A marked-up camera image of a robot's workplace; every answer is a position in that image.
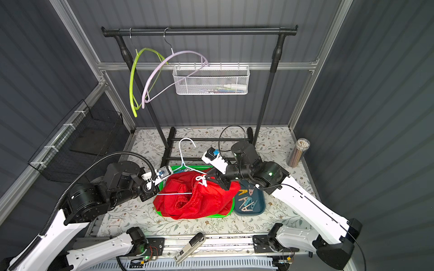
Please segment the yellow clothespin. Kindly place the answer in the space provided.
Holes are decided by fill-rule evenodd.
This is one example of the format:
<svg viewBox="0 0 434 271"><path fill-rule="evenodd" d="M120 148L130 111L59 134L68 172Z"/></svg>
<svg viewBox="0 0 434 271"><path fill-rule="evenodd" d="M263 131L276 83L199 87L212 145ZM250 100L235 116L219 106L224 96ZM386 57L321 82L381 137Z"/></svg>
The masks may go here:
<svg viewBox="0 0 434 271"><path fill-rule="evenodd" d="M244 195L246 193L248 193L248 190L245 190L245 189L239 190L238 191L238 196Z"/></svg>

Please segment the beige clothespin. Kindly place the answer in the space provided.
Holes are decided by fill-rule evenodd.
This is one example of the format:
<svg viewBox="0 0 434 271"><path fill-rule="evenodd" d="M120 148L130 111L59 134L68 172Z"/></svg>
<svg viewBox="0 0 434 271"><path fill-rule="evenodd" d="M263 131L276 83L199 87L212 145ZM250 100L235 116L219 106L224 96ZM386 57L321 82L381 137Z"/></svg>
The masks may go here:
<svg viewBox="0 0 434 271"><path fill-rule="evenodd" d="M250 211L253 211L252 209L249 209L249 205L248 206L246 206L246 207L243 207L242 209L241 209L241 211L242 212L250 212Z"/></svg>

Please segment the light blue wire hanger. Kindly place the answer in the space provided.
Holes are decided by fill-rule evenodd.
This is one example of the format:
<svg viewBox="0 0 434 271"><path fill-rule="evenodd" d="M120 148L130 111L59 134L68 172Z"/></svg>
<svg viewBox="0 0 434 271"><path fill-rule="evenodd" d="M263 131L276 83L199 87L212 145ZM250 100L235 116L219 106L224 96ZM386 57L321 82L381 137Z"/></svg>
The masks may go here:
<svg viewBox="0 0 434 271"><path fill-rule="evenodd" d="M181 166L179 166L179 167L176 168L176 169L172 169L172 170L173 170L173 174L174 174L175 172L181 170L182 168L190 169L191 171L195 171L195 172L197 172L197 173L200 174L198 177L196 177L196 181L197 181L199 184L201 184L202 186L204 186L204 187L208 187L208 183L207 183L207 180L206 180L206 178L205 178L205 175L206 175L206 174L205 174L203 171L200 171L200 170L198 170L198 169L194 169L194 168L192 168L192 167L186 165L186 163L185 163L186 159L184 159L184 157L183 157L182 148L181 148L181 144L182 144L182 142L185 141L185 140L190 141L190 142L193 144L193 146L196 147L196 144L194 143L194 141L193 141L191 138L184 137L184 138L182 138L182 139L179 141L178 147L179 147L179 151L180 151Z"/></svg>

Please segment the green plastic hanger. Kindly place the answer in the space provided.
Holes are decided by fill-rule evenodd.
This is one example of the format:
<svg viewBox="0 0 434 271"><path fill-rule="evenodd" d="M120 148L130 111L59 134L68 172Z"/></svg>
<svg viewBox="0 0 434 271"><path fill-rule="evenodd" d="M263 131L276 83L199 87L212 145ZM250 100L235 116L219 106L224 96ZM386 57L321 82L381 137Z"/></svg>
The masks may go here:
<svg viewBox="0 0 434 271"><path fill-rule="evenodd" d="M141 50L138 50L137 48L135 48L136 55L135 55L135 58L134 58L134 61L133 61L133 64L132 64L131 71L130 71L130 84L129 84L130 106L131 106L131 110L132 110L133 116L135 118L138 117L137 112L141 108L142 104L141 103L139 104L138 101L137 101L137 99L134 96L134 80L135 80L135 76L136 76L135 75L136 74L136 67L137 67L137 64L138 64L138 62L140 60L140 56L145 51L154 53L158 57L158 59L160 60L160 62L163 62L166 59L161 53L159 53L158 51L156 51L154 49L145 47L145 48L143 48Z"/></svg>

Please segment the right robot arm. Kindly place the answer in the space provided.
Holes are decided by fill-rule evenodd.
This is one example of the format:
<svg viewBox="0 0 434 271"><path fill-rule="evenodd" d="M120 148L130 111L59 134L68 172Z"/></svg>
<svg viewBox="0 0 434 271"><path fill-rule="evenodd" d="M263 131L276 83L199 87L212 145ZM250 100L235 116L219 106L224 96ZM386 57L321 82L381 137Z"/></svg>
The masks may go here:
<svg viewBox="0 0 434 271"><path fill-rule="evenodd" d="M262 160L251 143L237 142L231 147L231 153L234 164L212 147L203 154L202 160L212 165L206 174L208 181L229 190L235 181L245 180L288 205L311 226L310 230L301 230L276 223L267 235L269 248L276 252L291 248L313 252L331 268L344 270L358 246L362 224L330 210L278 163Z"/></svg>

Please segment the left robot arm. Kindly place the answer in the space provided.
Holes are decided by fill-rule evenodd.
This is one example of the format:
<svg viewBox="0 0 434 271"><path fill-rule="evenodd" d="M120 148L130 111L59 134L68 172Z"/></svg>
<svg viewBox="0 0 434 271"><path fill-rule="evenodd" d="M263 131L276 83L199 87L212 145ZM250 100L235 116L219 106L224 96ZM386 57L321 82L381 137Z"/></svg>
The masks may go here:
<svg viewBox="0 0 434 271"><path fill-rule="evenodd" d="M74 180L56 202L46 224L19 255L1 262L3 271L82 271L114 257L142 256L148 241L138 227L128 229L108 241L78 250L65 247L94 219L115 207L140 198L146 201L159 193L162 170L156 170L144 156L127 152L141 159L150 169L132 161L107 166L104 176L88 184Z"/></svg>

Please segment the dark teal tray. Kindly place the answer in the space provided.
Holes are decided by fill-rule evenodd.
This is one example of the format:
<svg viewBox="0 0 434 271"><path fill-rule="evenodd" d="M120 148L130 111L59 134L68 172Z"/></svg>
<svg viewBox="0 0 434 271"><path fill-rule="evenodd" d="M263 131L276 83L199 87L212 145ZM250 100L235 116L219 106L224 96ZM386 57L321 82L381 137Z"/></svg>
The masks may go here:
<svg viewBox="0 0 434 271"><path fill-rule="evenodd" d="M240 216L256 216L256 215L260 215L264 212L265 210L265 198L264 198L264 193L263 191L259 190L258 188L256 188L255 186L253 186L252 184L248 183L245 180L240 180L239 181L240 184L240 190L245 189L245 190L249 190L249 189L253 189L254 193L251 196L252 200L250 201L238 201L240 198L249 196L248 193L238 196L238 193L236 194L236 196L234 197L234 201L235 201L235 213L237 213ZM252 209L253 211L250 212L242 212L241 209L243 207L246 207L249 205L249 209Z"/></svg>

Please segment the silver black handheld device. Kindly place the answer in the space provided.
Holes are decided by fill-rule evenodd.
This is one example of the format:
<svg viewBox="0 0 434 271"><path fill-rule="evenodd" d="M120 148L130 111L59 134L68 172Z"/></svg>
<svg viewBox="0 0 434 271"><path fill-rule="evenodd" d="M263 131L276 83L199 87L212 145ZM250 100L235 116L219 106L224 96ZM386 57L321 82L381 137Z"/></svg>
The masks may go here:
<svg viewBox="0 0 434 271"><path fill-rule="evenodd" d="M203 233L197 233L175 256L176 264L183 262L189 255L195 252L206 240Z"/></svg>

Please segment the clear tube of sticks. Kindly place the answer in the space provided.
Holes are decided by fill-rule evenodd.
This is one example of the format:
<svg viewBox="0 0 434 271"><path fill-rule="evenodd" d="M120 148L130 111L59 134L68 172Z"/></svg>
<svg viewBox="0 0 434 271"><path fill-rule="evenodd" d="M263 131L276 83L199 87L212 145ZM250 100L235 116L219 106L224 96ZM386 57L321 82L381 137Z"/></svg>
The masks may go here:
<svg viewBox="0 0 434 271"><path fill-rule="evenodd" d="M310 141L305 138L300 138L296 141L293 150L287 158L287 165L294 168L297 167L305 152L310 148Z"/></svg>

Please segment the black clothes rack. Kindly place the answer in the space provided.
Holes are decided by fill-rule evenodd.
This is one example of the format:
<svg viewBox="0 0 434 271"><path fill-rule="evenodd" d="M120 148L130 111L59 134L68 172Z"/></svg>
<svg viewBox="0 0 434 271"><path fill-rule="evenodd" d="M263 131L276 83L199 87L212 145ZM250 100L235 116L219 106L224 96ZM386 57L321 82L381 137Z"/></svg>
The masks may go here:
<svg viewBox="0 0 434 271"><path fill-rule="evenodd" d="M259 131L262 126L264 114L266 111L267 103L269 100L269 96L271 93L271 88L274 82L275 74L278 70L278 66L281 60L281 56L283 54L283 47L285 38L287 36L296 36L298 32L298 25L295 25L292 28L280 27L280 28L261 28L261 27L225 27L225 28L216 28L216 27L206 27L206 28L166 28L166 29L158 29L158 28L130 28L130 29L106 29L105 27L101 27L102 34L104 37L113 37L115 38L118 47L120 49L121 55L123 57L124 62L127 65L127 68L134 75L135 71L133 70L133 59L130 50L126 46L126 43L123 39L124 36L163 36L163 39L166 40L166 36L246 36L246 35L277 35L278 39L276 42L276 46L272 53L271 59L271 67L269 76L267 79L267 85L264 91L264 96L261 103L261 109L259 111L257 125L255 128L255 132L251 127L247 129L247 139L253 145L256 144ZM163 157L161 160L160 166L168 166L170 161L180 161L178 157L172 157L172 148L174 142L180 141L179 138L175 138L176 136L176 128L171 127L168 137L166 138L162 132L162 127L157 119L156 113L153 110L152 106L148 106L149 114L151 116L154 125L157 128L157 131L160 135L160 138L165 146L165 151L163 153Z"/></svg>

